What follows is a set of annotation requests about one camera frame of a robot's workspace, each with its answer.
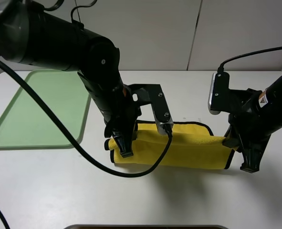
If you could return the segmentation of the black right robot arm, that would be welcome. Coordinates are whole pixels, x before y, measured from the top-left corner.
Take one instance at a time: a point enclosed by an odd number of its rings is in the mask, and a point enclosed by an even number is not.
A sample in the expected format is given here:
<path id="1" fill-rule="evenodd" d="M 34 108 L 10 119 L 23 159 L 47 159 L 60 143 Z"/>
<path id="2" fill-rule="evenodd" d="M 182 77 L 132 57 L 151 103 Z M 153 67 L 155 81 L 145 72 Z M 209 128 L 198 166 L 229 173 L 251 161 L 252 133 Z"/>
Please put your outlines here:
<path id="1" fill-rule="evenodd" d="M 241 170 L 258 172 L 271 135 L 282 128 L 282 76 L 265 91 L 255 92 L 242 112 L 229 115 L 230 133 L 225 145 L 243 155 Z"/>

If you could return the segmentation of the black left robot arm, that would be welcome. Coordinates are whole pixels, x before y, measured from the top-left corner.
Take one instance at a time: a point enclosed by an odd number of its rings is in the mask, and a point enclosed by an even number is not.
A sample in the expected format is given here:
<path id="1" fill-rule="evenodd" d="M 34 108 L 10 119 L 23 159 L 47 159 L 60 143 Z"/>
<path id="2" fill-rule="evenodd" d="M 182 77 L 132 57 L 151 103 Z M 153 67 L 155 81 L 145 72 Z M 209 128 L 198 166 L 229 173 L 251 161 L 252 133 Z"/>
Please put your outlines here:
<path id="1" fill-rule="evenodd" d="M 120 51 L 106 37 L 44 11 L 35 2 L 0 1 L 0 56 L 9 62 L 77 71 L 122 157 L 132 156 L 136 113 L 119 73 Z"/>

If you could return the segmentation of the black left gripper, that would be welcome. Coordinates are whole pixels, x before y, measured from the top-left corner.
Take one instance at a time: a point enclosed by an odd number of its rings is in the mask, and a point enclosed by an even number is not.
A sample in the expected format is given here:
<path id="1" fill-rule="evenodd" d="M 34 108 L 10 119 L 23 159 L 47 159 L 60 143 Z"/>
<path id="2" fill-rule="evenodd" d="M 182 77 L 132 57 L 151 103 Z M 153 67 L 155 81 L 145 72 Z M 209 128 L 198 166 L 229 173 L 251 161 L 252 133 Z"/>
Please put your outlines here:
<path id="1" fill-rule="evenodd" d="M 119 148 L 122 158 L 133 156 L 132 142 L 137 118 L 141 115 L 141 109 L 137 105 L 121 110 L 118 114 L 111 115 L 104 120 L 105 129 L 104 149 L 112 151 Z"/>

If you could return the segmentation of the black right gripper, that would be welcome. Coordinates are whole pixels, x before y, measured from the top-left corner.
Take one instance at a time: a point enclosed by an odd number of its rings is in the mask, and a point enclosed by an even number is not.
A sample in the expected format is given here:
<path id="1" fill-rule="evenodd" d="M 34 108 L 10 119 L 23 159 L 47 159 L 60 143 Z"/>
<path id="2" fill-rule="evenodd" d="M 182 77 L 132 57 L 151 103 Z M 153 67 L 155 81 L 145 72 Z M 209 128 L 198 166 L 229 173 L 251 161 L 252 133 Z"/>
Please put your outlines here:
<path id="1" fill-rule="evenodd" d="M 272 134 L 271 114 L 230 114 L 228 133 L 222 145 L 236 152 L 242 152 L 240 170 L 258 172 L 260 163 Z"/>

